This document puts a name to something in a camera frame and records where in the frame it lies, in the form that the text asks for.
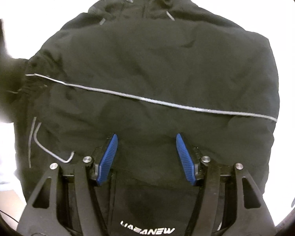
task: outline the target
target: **reflective piping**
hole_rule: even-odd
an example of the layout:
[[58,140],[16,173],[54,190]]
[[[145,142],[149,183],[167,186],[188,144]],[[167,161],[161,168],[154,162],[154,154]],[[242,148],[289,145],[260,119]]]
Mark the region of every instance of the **reflective piping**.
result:
[[57,83],[61,83],[63,85],[70,86],[70,87],[76,87],[76,88],[80,88],[80,89],[84,89],[84,90],[107,93],[107,94],[112,94],[112,95],[121,96],[121,97],[125,97],[125,98],[137,99],[137,100],[141,100],[141,101],[145,101],[145,102],[149,102],[149,103],[153,103],[153,104],[170,106],[170,107],[175,107],[175,108],[179,108],[179,109],[185,109],[185,110],[189,110],[189,111],[207,112],[207,113],[225,114],[225,115],[239,115],[239,116],[259,117],[259,118],[265,118],[265,119],[269,119],[269,120],[277,122],[277,119],[272,117],[272,116],[262,115],[262,114],[252,113],[252,112],[233,112],[233,111],[222,111],[222,110],[205,109],[205,108],[198,108],[198,107],[192,107],[192,106],[184,106],[184,105],[178,105],[178,104],[169,103],[169,102],[165,102],[165,101],[139,97],[139,96],[135,96],[135,95],[131,95],[131,94],[125,94],[125,93],[112,91],[112,90],[103,90],[103,89],[98,89],[98,88],[85,87],[85,86],[78,85],[78,84],[66,83],[66,82],[59,81],[59,80],[56,80],[56,79],[52,79],[50,77],[47,77],[47,76],[44,76],[44,75],[39,75],[39,74],[28,74],[26,76],[38,76],[38,77],[42,77],[42,78],[45,78],[45,79],[48,79],[48,80],[51,80],[51,81],[54,81],[54,82],[57,82]]
[[106,20],[103,18],[103,19],[99,22],[99,24],[100,24],[100,25],[103,25],[105,21],[106,21]]
[[39,143],[39,141],[37,140],[37,132],[38,132],[40,126],[41,126],[41,122],[37,125],[37,128],[36,128],[36,130],[35,130],[35,132],[34,132],[34,140],[35,140],[36,144],[37,144],[40,148],[42,148],[46,153],[50,154],[52,157],[55,157],[57,160],[59,160],[59,161],[61,161],[61,162],[63,162],[63,163],[69,163],[69,162],[72,160],[73,156],[74,156],[74,152],[71,152],[70,158],[69,158],[68,160],[64,160],[64,159],[60,158],[59,156],[55,155],[53,152],[49,151],[49,150],[48,150],[47,148],[45,148],[44,146],[42,146],[41,143]]
[[32,168],[32,164],[31,164],[31,161],[30,161],[30,152],[31,152],[31,149],[30,149],[30,145],[31,145],[31,142],[32,142],[32,137],[33,137],[33,131],[34,131],[34,127],[35,127],[35,122],[36,122],[36,117],[34,117],[33,119],[33,122],[32,122],[32,127],[30,129],[30,135],[29,135],[29,141],[28,141],[28,149],[29,149],[29,154],[28,154],[28,159],[29,159],[29,168]]
[[175,18],[172,15],[170,15],[170,13],[168,11],[166,11],[166,14],[171,20],[175,21]]

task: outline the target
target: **black fabric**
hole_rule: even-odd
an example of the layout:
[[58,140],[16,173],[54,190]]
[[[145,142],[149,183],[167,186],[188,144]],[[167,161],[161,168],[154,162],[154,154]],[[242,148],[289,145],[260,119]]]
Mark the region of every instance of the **black fabric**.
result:
[[[114,179],[96,190],[112,236],[138,233],[121,221],[183,234],[198,189],[176,151],[180,132],[219,163],[243,163],[264,192],[279,112],[277,69],[265,37],[190,0],[101,0],[18,68],[12,73],[18,94],[0,107],[15,124],[16,175],[26,199],[49,164],[60,162],[30,138],[39,123],[39,142],[65,160],[74,151],[73,164],[111,132],[118,135]],[[66,83],[273,118],[195,112]]]

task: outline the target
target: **logo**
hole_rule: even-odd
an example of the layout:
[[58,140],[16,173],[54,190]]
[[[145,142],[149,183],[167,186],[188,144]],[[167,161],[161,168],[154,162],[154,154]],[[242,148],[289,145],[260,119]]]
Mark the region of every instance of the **logo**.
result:
[[121,221],[120,223],[121,226],[125,227],[125,228],[128,228],[134,232],[137,232],[139,234],[145,234],[145,235],[160,235],[160,234],[171,234],[175,228],[156,228],[156,229],[141,229],[141,228],[138,228],[136,226],[133,226],[132,224],[127,224],[123,221]]

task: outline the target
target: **bolt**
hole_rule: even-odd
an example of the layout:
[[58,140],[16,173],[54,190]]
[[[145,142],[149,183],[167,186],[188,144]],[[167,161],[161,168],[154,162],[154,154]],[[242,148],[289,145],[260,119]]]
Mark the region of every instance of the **bolt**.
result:
[[241,163],[236,163],[235,167],[238,170],[242,170],[244,168],[244,166]]
[[57,163],[51,163],[49,166],[52,170],[55,170],[58,167]]
[[202,156],[201,160],[205,163],[208,163],[211,161],[211,158],[209,156]]
[[89,162],[91,162],[92,161],[92,157],[91,156],[85,156],[84,158],[83,158],[83,162],[85,162],[85,163],[89,163]]

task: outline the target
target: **beige floor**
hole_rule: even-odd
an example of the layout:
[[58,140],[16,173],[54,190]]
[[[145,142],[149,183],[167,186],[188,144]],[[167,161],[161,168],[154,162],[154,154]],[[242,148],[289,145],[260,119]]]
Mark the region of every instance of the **beige floor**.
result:
[[[14,190],[0,192],[0,210],[19,221],[24,208],[24,202],[20,200]],[[2,217],[9,226],[16,230],[18,224],[13,219],[4,214],[2,214]]]

